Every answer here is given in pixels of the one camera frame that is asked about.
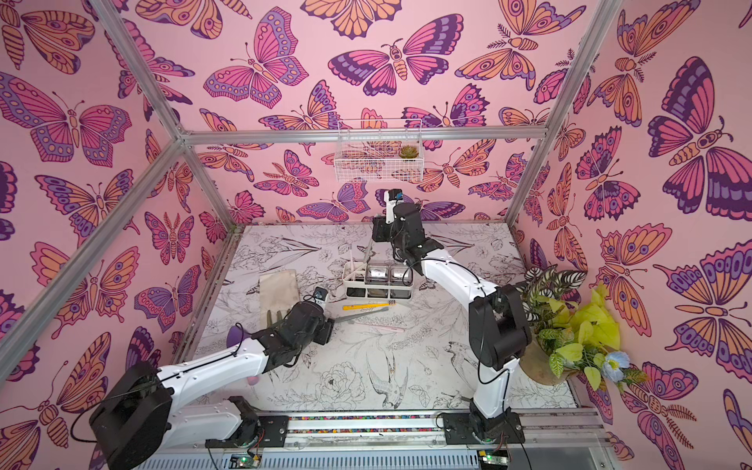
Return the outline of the white toothbrush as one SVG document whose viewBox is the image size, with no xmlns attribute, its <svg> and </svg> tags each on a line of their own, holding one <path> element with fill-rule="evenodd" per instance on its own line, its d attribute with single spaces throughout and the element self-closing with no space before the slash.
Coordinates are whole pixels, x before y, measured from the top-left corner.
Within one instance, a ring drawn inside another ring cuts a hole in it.
<svg viewBox="0 0 752 470">
<path fill-rule="evenodd" d="M 369 264 L 369 262 L 371 261 L 371 259 L 373 258 L 375 254 L 373 250 L 373 244 L 374 242 L 370 240 L 368 244 L 365 246 L 365 248 L 363 249 L 363 262 L 365 264 Z"/>
</svg>

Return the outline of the grey toothbrush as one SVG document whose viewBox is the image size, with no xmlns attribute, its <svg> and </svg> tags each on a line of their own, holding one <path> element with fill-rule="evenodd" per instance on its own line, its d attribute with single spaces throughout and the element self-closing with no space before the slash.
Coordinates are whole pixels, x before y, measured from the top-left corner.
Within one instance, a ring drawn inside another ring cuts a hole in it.
<svg viewBox="0 0 752 470">
<path fill-rule="evenodd" d="M 354 321 L 362 317 L 376 315 L 376 313 L 385 313 L 386 311 L 389 311 L 389 310 L 390 310 L 390 307 L 380 307 L 380 309 L 372 309 L 372 311 L 364 311 L 363 313 L 352 313 L 351 315 L 340 316 L 340 317 L 334 318 L 333 322 L 337 324 L 337 323 L 344 323 L 348 321 Z"/>
</svg>

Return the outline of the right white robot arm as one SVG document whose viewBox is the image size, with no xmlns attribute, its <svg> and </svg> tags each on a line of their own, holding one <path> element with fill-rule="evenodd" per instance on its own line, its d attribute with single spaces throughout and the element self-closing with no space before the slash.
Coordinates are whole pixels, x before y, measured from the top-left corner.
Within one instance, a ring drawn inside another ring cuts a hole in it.
<svg viewBox="0 0 752 470">
<path fill-rule="evenodd" d="M 388 242 L 393 258 L 447 291 L 464 308 L 468 343 L 478 362 L 477 387 L 469 406 L 469 424 L 481 442 L 495 441 L 512 424 L 506 403 L 509 381 L 533 334 L 521 294 L 474 273 L 426 235 L 420 209 L 405 203 L 397 190 L 388 193 L 386 213 L 373 220 L 372 240 Z"/>
</svg>

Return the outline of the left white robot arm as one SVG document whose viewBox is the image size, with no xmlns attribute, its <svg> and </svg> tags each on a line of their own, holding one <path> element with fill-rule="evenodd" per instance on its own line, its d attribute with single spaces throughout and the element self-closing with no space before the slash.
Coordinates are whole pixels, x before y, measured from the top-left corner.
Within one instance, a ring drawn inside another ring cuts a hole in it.
<svg viewBox="0 0 752 470">
<path fill-rule="evenodd" d="M 247 335 L 227 349 L 158 368 L 131 366 L 89 417 L 107 466 L 134 469 L 167 448 L 254 446 L 262 438 L 250 403 L 232 396 L 218 405 L 195 401 L 233 382 L 296 365 L 310 344 L 326 345 L 335 322 L 318 303 L 296 303 L 272 327 Z"/>
</svg>

